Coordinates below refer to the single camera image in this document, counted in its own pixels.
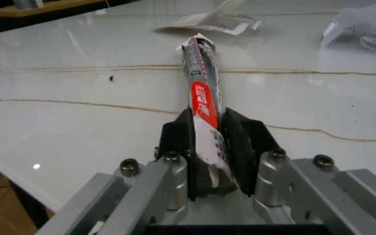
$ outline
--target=screw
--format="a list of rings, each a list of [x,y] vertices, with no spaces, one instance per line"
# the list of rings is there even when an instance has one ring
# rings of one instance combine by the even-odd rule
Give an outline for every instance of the screw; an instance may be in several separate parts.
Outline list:
[[[269,157],[273,160],[282,160],[286,158],[286,153],[282,148],[276,148],[269,152]]]
[[[173,162],[173,163],[178,163],[180,161],[180,155],[178,152],[175,151],[169,151],[165,153],[165,162]]]
[[[313,164],[320,168],[322,171],[329,172],[334,167],[334,160],[329,156],[319,154],[314,157]]]
[[[155,225],[156,224],[156,216],[152,215],[148,221],[149,225]]]
[[[136,159],[128,158],[120,163],[120,171],[126,177],[133,177],[139,173],[139,163]]]
[[[191,149],[187,149],[185,150],[186,154],[187,154],[187,157],[190,158],[191,157]]]
[[[153,156],[155,157],[155,159],[159,159],[159,147],[155,147],[153,149]]]

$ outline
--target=glossy table surface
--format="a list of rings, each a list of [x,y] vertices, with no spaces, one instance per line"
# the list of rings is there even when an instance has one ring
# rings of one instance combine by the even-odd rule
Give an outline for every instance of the glossy table surface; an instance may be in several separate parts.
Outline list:
[[[0,171],[56,211],[96,172],[152,160],[188,103],[175,48],[197,32],[156,29],[221,2],[143,0],[0,33]],[[266,123],[291,158],[376,174],[376,52],[353,36],[319,49],[338,9],[372,3],[249,0],[233,12],[264,19],[257,31],[201,31],[220,52],[225,105]]]

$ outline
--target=torn plastic wrapper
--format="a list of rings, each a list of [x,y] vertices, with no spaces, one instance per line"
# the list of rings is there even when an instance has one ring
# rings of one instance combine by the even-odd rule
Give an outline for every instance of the torn plastic wrapper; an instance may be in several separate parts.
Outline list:
[[[228,14],[230,10],[242,4],[244,1],[245,0],[226,0],[209,14],[185,16],[174,24],[163,28],[204,29],[232,35],[241,34],[247,28],[256,30],[262,23],[262,20],[256,20],[245,15]]]
[[[344,32],[361,36],[360,42],[363,46],[376,50],[376,4],[341,10],[323,32],[321,47],[326,47]]]
[[[218,87],[214,44],[197,34],[181,46],[184,51],[184,74],[189,83],[189,106],[193,114],[197,157],[208,166],[211,187],[230,185],[221,182],[219,177],[219,171],[223,171],[227,176],[224,180],[233,181],[225,141],[219,131],[224,108]]]

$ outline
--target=wooden floor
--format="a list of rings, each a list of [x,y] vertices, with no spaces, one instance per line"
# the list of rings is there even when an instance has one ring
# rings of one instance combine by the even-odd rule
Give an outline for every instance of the wooden floor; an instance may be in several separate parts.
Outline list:
[[[1,175],[0,186],[8,186]],[[0,188],[0,235],[31,235],[37,229],[22,208],[11,187]]]

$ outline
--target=white marble surface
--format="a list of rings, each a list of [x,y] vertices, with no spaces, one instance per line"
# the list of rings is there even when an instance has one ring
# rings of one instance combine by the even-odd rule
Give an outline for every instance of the white marble surface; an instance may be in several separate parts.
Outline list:
[[[56,211],[96,172],[151,160],[187,105],[175,48],[196,33],[155,29],[221,2],[143,0],[0,33],[0,171]],[[372,3],[249,0],[235,13],[264,19],[258,31],[202,31],[225,104],[269,125],[292,158],[376,174],[376,52],[356,37],[318,47],[338,9]]]

